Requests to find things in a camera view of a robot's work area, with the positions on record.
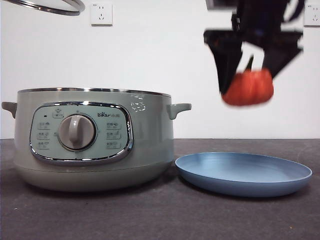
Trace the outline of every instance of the cooker handle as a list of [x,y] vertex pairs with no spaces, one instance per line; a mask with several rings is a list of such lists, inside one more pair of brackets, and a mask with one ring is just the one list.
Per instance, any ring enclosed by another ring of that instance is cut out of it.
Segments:
[[170,120],[176,119],[178,113],[181,113],[183,111],[188,111],[188,110],[191,110],[190,103],[171,104],[167,106],[167,111],[168,111]]
[[17,103],[16,102],[9,102],[9,101],[3,101],[1,103],[1,107],[4,110],[9,111],[12,114],[12,117],[16,118],[16,112],[17,112]]

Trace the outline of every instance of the stainless steel rim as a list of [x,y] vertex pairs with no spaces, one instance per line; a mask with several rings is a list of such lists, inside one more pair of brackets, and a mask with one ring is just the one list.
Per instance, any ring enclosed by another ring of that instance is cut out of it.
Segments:
[[60,15],[66,15],[66,16],[78,16],[83,10],[85,10],[85,5],[81,0],[62,0],[67,4],[76,8],[77,11],[70,11],[70,10],[53,8],[49,6],[42,6],[39,4],[35,4],[32,1],[26,1],[26,0],[5,0],[5,1],[20,5],[20,6],[24,6],[30,9],[36,9],[36,10],[40,10],[48,13],[60,14]]
[[32,93],[32,92],[108,92],[108,93],[149,94],[149,95],[157,95],[157,96],[171,98],[169,94],[161,93],[161,92],[113,89],[113,88],[49,87],[49,88],[30,88],[30,89],[23,89],[18,91],[18,93]]

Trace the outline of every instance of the white wall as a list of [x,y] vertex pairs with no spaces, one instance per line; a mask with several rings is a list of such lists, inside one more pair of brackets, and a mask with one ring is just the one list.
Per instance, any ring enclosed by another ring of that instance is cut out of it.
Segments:
[[[91,27],[89,6],[78,17],[1,1],[1,100],[43,87],[119,88],[163,92],[192,103],[174,121],[176,138],[320,138],[320,28],[305,28],[304,53],[274,81],[264,105],[235,108],[220,97],[206,28],[230,28],[231,12],[208,12],[205,0],[114,0],[112,27]],[[300,18],[289,27],[302,28]],[[239,69],[255,52],[247,44]],[[1,137],[14,137],[1,112]]]

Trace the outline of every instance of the gray table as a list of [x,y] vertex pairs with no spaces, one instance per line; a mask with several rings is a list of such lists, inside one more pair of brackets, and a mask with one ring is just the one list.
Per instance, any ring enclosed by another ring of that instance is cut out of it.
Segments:
[[1,240],[319,240],[320,139],[177,139],[175,157],[247,152],[313,170],[309,185],[275,198],[201,190],[175,166],[136,187],[65,193],[25,184],[13,166],[13,140],[1,140]]

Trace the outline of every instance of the cooker base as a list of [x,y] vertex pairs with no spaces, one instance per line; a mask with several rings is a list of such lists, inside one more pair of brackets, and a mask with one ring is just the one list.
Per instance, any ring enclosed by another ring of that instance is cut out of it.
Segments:
[[39,188],[62,192],[97,192],[148,182],[161,175],[171,164],[172,161],[121,170],[89,172],[38,171],[18,165],[16,169],[27,183]]

